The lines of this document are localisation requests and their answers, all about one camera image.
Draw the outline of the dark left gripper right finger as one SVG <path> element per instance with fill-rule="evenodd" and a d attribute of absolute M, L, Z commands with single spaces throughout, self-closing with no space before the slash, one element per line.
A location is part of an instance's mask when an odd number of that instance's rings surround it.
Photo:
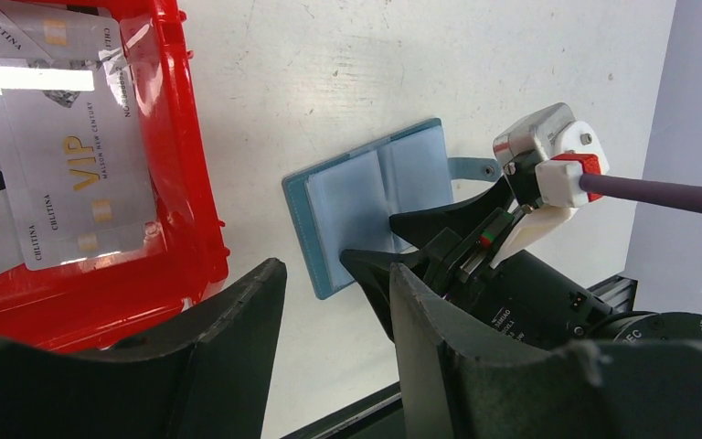
<path fill-rule="evenodd" d="M 441 299 L 404 265 L 389 286 L 409 438 L 702 438 L 702 338 L 545 351 Z"/>

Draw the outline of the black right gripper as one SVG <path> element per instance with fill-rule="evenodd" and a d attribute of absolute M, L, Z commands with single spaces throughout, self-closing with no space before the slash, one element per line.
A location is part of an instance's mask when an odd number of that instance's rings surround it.
<path fill-rule="evenodd" d="M 493 268 L 492 259 L 519 213 L 507 211 L 514 196 L 505 180 L 465 201 L 389 217 L 394 234 L 418 249 L 453 243 L 425 276 L 443 300 L 498 333 L 550 350 L 571 340 L 625 344 L 702 341 L 702 315 L 688 312 L 618 312 L 535 255 L 521 251 Z M 389 298 L 390 268 L 401 263 L 423 276 L 420 251 L 343 250 L 340 262 L 361 287 L 389 340 L 394 340 Z"/>

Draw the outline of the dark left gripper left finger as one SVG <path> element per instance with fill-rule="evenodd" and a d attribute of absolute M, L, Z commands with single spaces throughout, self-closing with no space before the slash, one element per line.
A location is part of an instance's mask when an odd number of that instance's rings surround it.
<path fill-rule="evenodd" d="M 287 282 L 270 258 L 221 293 L 107 349 L 0 337 L 0 438 L 257 438 Z"/>

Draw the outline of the blue leather card holder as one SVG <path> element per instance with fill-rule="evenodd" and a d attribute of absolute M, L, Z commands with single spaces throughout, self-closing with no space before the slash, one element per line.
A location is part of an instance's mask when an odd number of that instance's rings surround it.
<path fill-rule="evenodd" d="M 293 173 L 282 181 L 315 296 L 325 300 L 354 281 L 343 250 L 399 253 L 390 216 L 454 202 L 452 182 L 495 182 L 493 158 L 450 157 L 441 120 L 432 118 Z"/>

